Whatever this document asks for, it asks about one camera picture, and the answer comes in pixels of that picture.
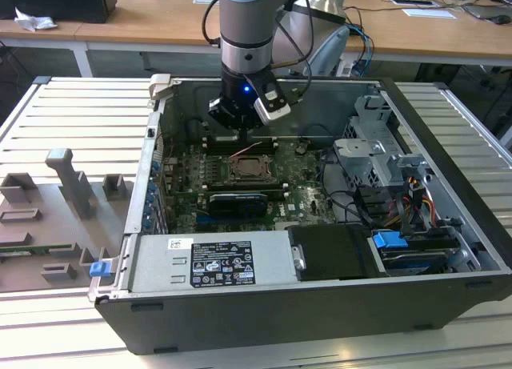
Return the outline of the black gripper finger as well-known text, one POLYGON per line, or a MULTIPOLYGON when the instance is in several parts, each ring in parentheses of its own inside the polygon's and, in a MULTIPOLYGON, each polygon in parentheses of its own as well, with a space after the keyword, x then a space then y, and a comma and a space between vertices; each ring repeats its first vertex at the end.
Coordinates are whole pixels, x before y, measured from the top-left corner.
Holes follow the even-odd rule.
POLYGON ((249 143, 249 133, 254 130, 258 129, 262 126, 262 122, 259 118, 247 118, 243 122, 243 142, 249 143))
POLYGON ((233 130, 240 143, 245 142, 245 129, 240 109, 229 98, 216 98, 209 101, 208 114, 223 127, 233 130))

